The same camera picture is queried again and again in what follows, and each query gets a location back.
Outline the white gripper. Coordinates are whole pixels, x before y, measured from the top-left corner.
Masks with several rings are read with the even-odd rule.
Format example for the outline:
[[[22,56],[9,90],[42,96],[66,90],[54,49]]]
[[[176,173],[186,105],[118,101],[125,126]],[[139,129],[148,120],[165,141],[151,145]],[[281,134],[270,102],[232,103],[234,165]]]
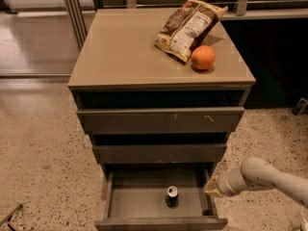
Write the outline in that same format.
[[[235,196],[246,190],[246,182],[239,168],[213,176],[204,186],[204,192],[213,197]]]

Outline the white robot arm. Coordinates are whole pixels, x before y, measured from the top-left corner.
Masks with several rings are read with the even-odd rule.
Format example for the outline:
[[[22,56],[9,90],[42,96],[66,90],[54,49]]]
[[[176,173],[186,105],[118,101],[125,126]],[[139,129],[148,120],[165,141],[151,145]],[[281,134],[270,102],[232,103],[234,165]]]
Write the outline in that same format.
[[[232,197],[244,191],[277,189],[308,208],[308,180],[279,170],[267,161],[250,156],[240,167],[213,176],[204,186],[204,192],[214,197]]]

